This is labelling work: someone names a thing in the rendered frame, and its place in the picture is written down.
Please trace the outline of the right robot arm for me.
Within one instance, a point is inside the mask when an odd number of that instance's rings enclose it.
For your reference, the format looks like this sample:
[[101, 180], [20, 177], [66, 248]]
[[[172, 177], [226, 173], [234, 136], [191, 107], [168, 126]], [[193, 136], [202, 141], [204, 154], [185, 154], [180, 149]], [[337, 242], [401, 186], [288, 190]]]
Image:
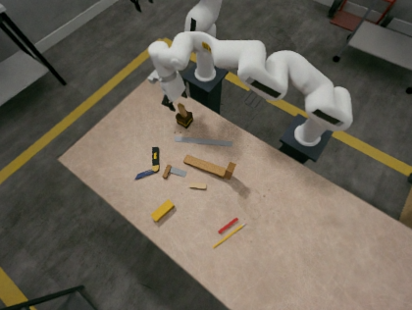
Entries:
[[[200, 0], [190, 10], [185, 20], [184, 31], [201, 31], [216, 38], [216, 26], [214, 22], [219, 16], [223, 0]], [[192, 52], [196, 53], [196, 52]], [[197, 69], [195, 77], [200, 81], [210, 81], [216, 76], [213, 58], [205, 53], [196, 53]]]

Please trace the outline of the black sliding bevel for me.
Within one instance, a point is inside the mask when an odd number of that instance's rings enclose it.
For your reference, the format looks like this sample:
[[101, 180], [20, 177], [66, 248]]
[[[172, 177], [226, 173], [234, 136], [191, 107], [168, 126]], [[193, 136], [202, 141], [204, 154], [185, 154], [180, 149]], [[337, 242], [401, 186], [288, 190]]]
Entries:
[[[153, 170], [153, 171], [151, 171], [151, 170]], [[137, 179], [140, 179], [142, 177], [145, 177], [145, 176], [151, 175], [153, 173], [158, 173], [159, 172], [159, 147], [158, 146], [157, 147], [152, 147], [152, 169], [151, 170], [148, 170], [148, 171], [151, 171], [151, 172], [145, 171], [145, 172], [142, 172], [140, 174], [137, 174], [137, 176], [135, 177], [134, 180], [137, 180]], [[148, 173], [146, 173], [146, 172], [148, 172]]]

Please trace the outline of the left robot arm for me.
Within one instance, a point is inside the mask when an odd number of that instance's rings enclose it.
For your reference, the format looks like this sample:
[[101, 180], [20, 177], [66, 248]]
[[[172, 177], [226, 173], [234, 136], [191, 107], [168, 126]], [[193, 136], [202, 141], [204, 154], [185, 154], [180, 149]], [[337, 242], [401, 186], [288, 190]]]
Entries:
[[345, 88], [334, 87], [295, 52], [279, 51], [266, 61], [265, 46], [258, 40], [222, 41], [204, 32], [187, 31], [179, 33], [170, 48], [164, 41], [156, 41], [148, 48], [155, 67], [148, 81], [155, 84], [157, 80], [160, 83], [174, 80], [178, 75], [176, 70], [187, 67], [192, 51], [208, 53], [217, 68], [237, 68], [240, 81], [270, 101], [284, 98], [289, 78], [305, 97], [309, 118], [294, 132], [296, 140], [304, 146], [316, 145], [327, 129], [342, 131], [352, 123], [350, 95]]

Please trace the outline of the grey flat bar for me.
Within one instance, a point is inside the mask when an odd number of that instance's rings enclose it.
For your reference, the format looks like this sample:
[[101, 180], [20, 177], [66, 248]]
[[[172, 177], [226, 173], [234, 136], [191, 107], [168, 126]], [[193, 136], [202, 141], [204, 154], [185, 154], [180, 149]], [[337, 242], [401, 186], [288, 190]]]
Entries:
[[204, 138], [193, 138], [193, 137], [181, 137], [175, 136], [176, 142], [187, 142], [187, 143], [198, 143], [198, 144], [209, 144], [209, 145], [220, 145], [220, 146], [230, 146], [232, 147], [232, 141], [225, 140], [215, 140], [215, 139], [204, 139]]

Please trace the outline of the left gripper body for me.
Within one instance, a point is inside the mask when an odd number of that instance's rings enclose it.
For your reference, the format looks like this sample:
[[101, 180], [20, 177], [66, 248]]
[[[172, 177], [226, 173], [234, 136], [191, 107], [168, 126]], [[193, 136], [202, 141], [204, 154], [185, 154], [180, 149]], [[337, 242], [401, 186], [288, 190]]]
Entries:
[[170, 82], [161, 82], [161, 89], [163, 95], [167, 95], [171, 102], [175, 102], [185, 90], [183, 80], [177, 71], [177, 77]]

